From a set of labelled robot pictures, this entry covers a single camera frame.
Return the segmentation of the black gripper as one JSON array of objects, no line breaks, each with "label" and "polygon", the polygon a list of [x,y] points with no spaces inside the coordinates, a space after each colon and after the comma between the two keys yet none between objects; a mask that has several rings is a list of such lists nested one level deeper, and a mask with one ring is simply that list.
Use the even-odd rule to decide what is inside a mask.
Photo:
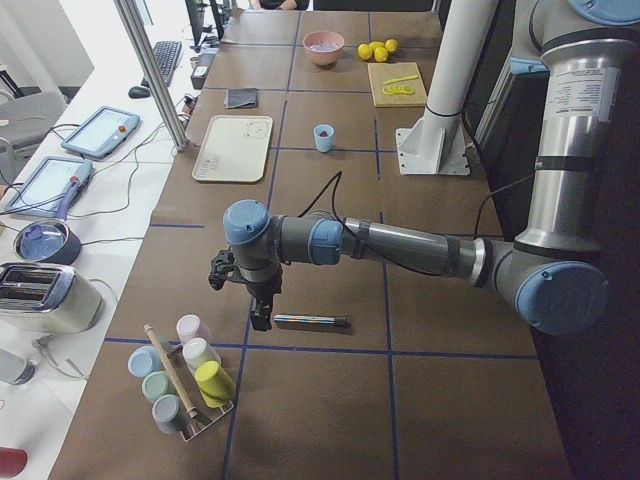
[{"label": "black gripper", "polygon": [[282,288],[281,266],[269,264],[257,270],[239,268],[239,272],[247,290],[254,298],[249,312],[252,328],[255,331],[271,330],[273,298],[281,293]]}]

